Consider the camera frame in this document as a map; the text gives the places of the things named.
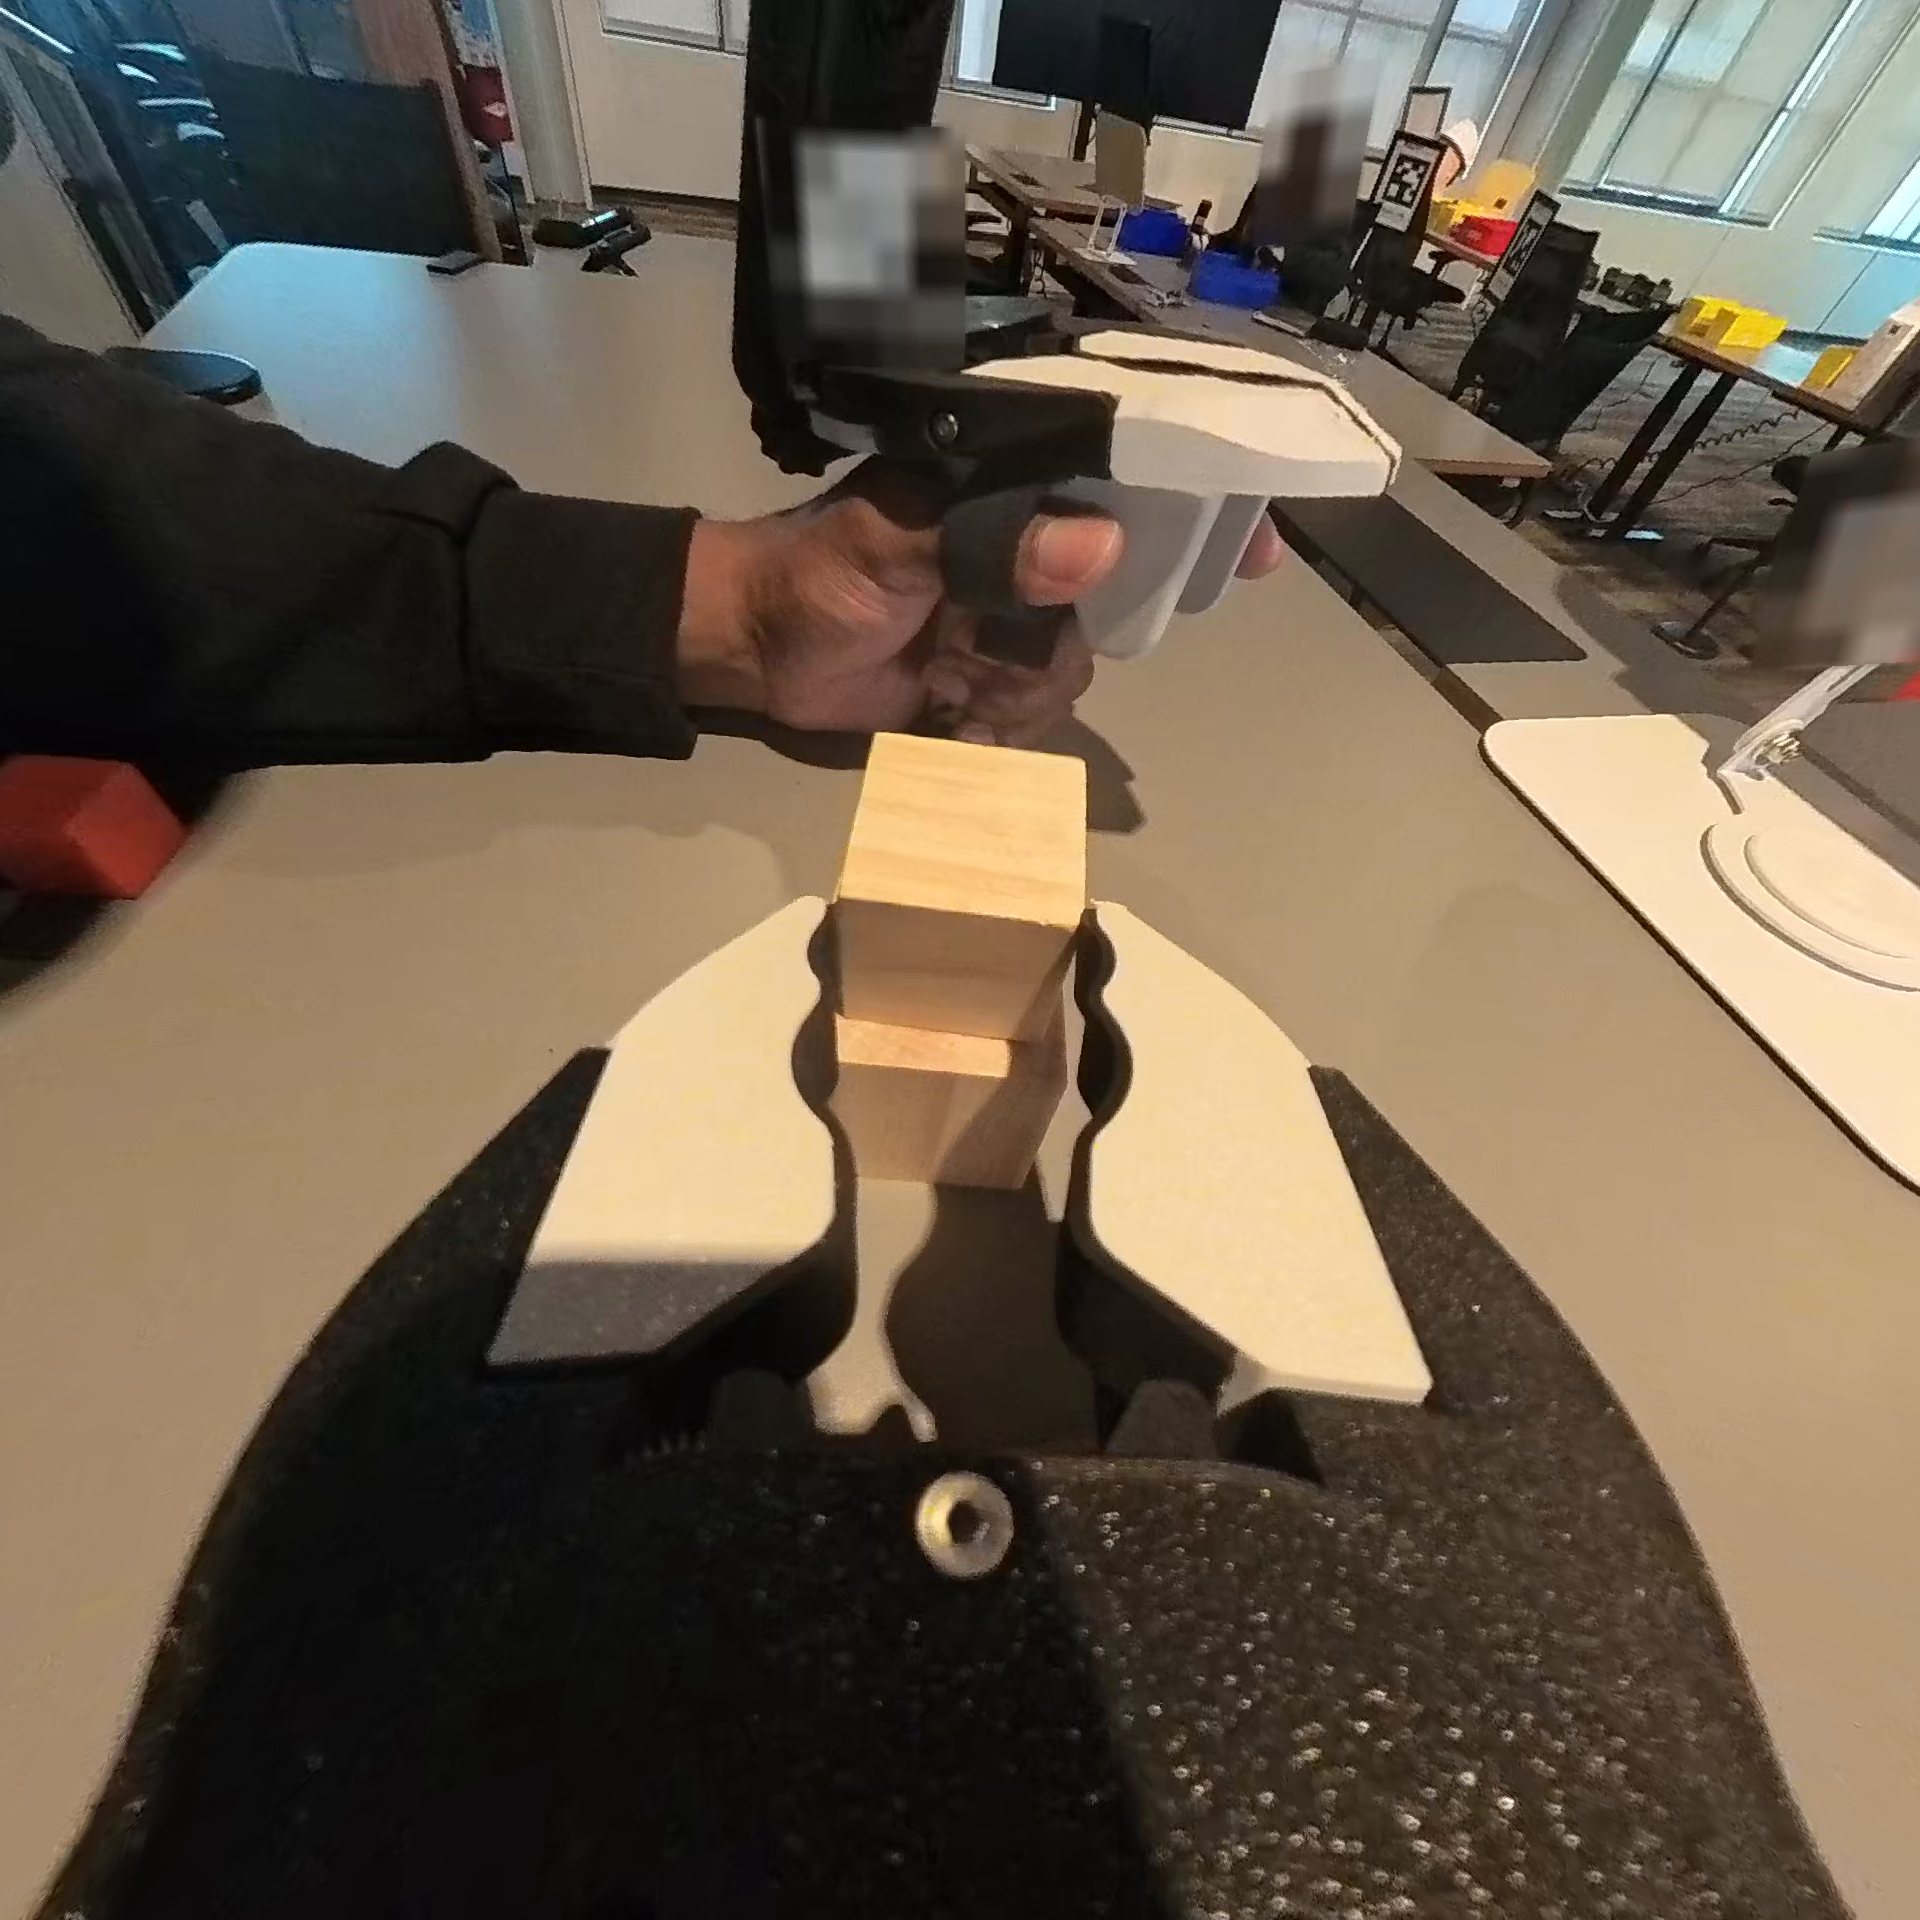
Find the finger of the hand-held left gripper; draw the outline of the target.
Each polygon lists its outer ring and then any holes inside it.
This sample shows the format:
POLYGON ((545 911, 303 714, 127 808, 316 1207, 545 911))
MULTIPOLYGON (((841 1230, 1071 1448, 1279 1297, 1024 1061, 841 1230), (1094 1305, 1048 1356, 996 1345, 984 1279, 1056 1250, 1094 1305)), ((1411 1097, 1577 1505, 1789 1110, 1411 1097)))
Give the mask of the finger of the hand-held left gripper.
POLYGON ((1353 401, 1353 392, 1304 362, 1190 334, 1099 328, 1073 343, 1073 390, 1121 401, 1263 398, 1353 401))
POLYGON ((1328 376, 1112 372, 1111 475, 1201 496, 1364 500, 1403 445, 1328 376))

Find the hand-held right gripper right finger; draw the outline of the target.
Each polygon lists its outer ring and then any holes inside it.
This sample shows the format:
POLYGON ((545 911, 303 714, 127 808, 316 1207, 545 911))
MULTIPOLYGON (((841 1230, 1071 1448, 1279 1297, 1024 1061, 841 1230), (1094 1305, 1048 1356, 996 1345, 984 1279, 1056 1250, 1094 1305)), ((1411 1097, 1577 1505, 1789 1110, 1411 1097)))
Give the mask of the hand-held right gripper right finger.
POLYGON ((1069 1341, 1128 1397, 1193 1386, 1419 1405, 1429 1356, 1309 1056, 1242 988, 1101 899, 1074 969, 1080 1097, 1069 1341))

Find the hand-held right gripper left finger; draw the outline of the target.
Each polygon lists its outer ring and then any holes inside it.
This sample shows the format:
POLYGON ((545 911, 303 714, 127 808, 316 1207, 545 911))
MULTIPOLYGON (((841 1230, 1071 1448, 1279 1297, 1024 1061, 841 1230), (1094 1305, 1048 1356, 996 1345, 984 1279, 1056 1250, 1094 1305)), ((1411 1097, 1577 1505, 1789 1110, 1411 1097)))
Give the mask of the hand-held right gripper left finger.
POLYGON ((804 1370, 842 1328, 842 1139, 804 893, 612 1036, 493 1344, 493 1370, 683 1362, 733 1330, 804 1370))

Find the large wooden cube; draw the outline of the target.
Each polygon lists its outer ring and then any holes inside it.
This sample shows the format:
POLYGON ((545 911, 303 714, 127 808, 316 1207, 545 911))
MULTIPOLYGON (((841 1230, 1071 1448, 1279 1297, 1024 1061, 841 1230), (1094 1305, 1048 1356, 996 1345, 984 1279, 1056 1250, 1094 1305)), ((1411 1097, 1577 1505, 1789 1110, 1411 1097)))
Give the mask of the large wooden cube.
POLYGON ((867 1184, 1019 1189, 1069 1084, 1066 1019, 1028 1037, 833 1018, 830 1111, 867 1184))

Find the medium wooden cube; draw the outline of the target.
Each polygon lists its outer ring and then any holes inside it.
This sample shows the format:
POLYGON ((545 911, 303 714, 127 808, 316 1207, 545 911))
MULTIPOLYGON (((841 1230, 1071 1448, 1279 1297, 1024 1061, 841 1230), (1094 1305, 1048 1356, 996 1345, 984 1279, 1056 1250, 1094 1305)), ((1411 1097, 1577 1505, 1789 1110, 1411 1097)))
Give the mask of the medium wooden cube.
POLYGON ((833 893, 838 1012, 1027 1043, 1091 901, 1076 755, 878 732, 833 893))

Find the red cube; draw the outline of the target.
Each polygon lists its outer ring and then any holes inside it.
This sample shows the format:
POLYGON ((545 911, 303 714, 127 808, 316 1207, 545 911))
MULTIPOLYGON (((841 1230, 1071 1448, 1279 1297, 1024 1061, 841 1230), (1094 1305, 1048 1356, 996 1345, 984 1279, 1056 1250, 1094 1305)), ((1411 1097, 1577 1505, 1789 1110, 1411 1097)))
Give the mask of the red cube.
POLYGON ((16 753, 2 766, 2 882, 26 896, 138 899, 188 828, 127 761, 16 753))

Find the person's left hand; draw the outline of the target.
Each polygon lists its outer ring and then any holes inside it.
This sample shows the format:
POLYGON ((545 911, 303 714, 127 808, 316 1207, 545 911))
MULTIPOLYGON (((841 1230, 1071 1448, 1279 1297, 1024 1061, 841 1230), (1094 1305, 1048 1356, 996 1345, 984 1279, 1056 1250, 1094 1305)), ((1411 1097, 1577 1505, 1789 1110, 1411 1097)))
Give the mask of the person's left hand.
POLYGON ((928 467, 869 460, 789 512, 697 520, 677 635, 688 716, 1012 749, 1056 732, 1094 651, 1069 620, 1045 665, 984 656, 944 583, 946 505, 928 467))

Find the black table panel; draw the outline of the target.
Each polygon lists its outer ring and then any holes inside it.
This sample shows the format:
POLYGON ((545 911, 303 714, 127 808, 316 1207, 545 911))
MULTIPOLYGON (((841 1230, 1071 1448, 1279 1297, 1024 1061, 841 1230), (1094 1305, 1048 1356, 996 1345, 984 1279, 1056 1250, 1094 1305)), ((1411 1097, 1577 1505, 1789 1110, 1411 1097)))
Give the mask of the black table panel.
POLYGON ((1279 498, 1277 524, 1441 665, 1565 663, 1584 647, 1390 496, 1279 498))

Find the square tag sign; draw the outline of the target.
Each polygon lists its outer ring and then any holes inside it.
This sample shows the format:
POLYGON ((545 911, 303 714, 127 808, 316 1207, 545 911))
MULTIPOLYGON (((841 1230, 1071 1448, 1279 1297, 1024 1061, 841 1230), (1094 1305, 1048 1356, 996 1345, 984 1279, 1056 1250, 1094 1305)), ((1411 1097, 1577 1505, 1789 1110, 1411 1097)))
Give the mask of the square tag sign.
POLYGON ((1528 261, 1553 230, 1561 211, 1561 199, 1537 188, 1526 199, 1500 257, 1486 279, 1486 295, 1500 305, 1513 295, 1528 261))
POLYGON ((1449 157, 1443 135, 1399 127, 1380 159, 1371 230, 1420 235, 1429 230, 1434 178, 1449 157))

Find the black office chair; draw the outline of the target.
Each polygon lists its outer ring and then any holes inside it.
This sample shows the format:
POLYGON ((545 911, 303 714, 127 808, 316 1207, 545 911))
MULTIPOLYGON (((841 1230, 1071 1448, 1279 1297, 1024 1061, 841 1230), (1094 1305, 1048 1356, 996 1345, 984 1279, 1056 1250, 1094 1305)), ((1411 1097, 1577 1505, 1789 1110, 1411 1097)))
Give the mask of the black office chair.
POLYGON ((1556 453, 1676 311, 1667 284, 1630 277, 1640 300, 1586 287, 1599 234, 1555 220, 1461 357, 1449 398, 1531 451, 1556 453))

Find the white document stand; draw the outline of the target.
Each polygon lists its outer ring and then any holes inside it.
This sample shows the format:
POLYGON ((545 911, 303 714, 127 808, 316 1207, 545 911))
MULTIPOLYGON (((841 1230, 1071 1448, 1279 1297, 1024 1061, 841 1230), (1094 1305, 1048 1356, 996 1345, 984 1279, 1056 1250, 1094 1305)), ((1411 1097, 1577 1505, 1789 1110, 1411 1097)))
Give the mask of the white document stand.
POLYGON ((1743 732, 1695 716, 1509 718, 1482 755, 1874 1161, 1918 1187, 1916 855, 1813 767, 1868 678, 1832 665, 1743 732))

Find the black round disc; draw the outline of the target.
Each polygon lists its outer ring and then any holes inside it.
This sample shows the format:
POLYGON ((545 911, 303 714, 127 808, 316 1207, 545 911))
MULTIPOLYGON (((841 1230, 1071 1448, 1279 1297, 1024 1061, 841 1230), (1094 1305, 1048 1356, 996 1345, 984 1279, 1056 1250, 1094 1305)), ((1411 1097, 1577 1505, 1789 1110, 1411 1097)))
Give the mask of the black round disc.
POLYGON ((129 347, 122 362, 154 378, 168 392, 202 400, 224 410, 265 396, 266 382, 252 362, 202 347, 129 347))

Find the black wall screen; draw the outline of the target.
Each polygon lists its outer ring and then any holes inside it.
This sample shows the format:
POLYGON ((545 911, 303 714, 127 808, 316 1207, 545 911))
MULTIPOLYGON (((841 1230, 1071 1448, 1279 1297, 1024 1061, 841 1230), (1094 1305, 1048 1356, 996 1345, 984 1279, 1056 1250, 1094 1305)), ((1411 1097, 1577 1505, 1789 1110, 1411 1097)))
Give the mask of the black wall screen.
POLYGON ((1159 122, 1245 132, 1282 2, 1004 2, 992 84, 1159 122))

